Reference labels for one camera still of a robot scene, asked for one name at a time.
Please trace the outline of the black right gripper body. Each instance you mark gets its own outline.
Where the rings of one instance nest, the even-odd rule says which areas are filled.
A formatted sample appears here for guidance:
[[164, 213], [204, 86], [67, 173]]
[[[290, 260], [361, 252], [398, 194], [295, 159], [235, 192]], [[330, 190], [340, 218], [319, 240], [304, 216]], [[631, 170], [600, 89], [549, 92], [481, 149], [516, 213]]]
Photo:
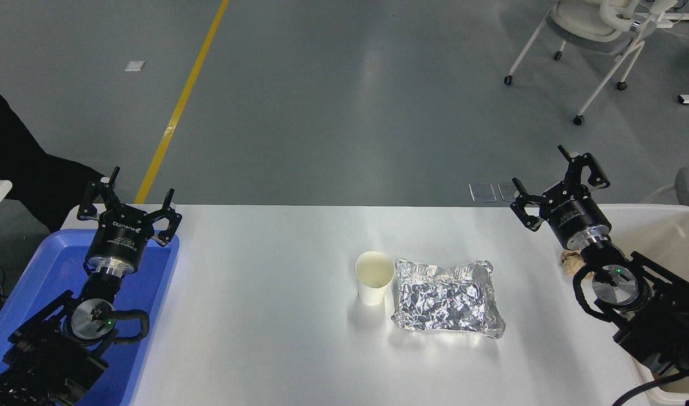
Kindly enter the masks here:
[[551, 188], [540, 206], [540, 218], [547, 221], [561, 246], [580, 246], [585, 235], [610, 233], [610, 221], [588, 188], [574, 188], [572, 192]]

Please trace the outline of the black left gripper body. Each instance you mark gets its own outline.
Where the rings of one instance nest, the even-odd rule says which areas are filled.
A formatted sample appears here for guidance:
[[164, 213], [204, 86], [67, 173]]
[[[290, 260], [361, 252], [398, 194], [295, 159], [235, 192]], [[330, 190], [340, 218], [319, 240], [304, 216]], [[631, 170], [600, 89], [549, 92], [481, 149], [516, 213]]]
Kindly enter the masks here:
[[138, 267], [153, 236], [153, 223], [144, 220], [147, 215], [128, 205], [101, 213], [99, 228], [85, 255], [86, 266], [97, 267], [101, 260], [112, 258], [128, 267]]

